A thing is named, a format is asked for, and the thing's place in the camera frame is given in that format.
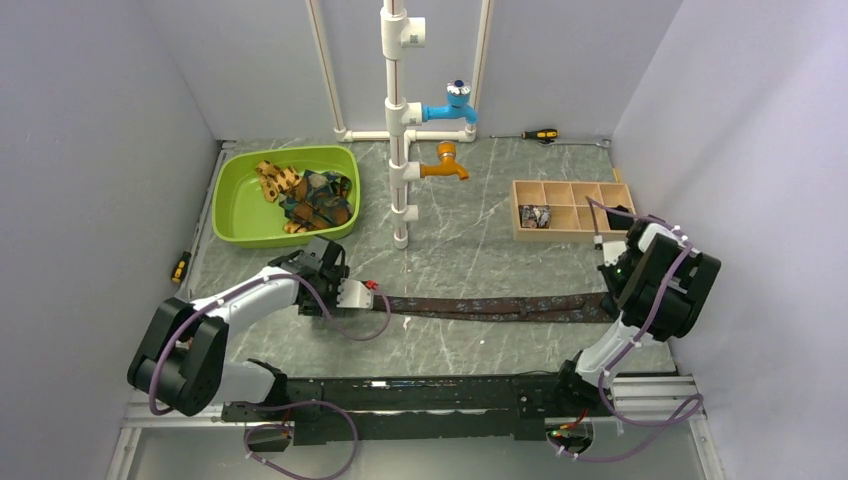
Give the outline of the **dark brown floral tie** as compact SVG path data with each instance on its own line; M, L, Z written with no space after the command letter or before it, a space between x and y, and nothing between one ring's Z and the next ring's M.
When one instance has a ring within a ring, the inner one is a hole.
M605 293L533 297L377 299L375 311L485 323L609 324L617 318Z

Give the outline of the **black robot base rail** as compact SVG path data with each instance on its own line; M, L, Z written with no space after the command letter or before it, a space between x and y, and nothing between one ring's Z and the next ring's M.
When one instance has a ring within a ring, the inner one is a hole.
M583 387L555 373L290 378L258 406L224 406L225 422L291 428L296 446L350 440L545 438L549 429L600 412Z

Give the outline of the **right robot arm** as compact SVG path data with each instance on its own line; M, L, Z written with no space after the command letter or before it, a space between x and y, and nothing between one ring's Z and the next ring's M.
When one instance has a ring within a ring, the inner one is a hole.
M613 324L562 364L550 391L555 409L574 415L598 408L630 353L685 337L721 267L679 229L652 216L635 220L618 256L599 267L607 286L601 306Z

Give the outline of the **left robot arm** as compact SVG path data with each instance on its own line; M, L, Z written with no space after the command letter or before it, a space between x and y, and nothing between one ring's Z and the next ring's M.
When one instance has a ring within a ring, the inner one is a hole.
M247 403L264 420L287 406L288 377L261 360L228 360L230 341L269 315L296 306L327 315L349 274L346 252L316 236L257 274L192 302L171 297L156 309L127 372L155 416L194 416L210 405Z

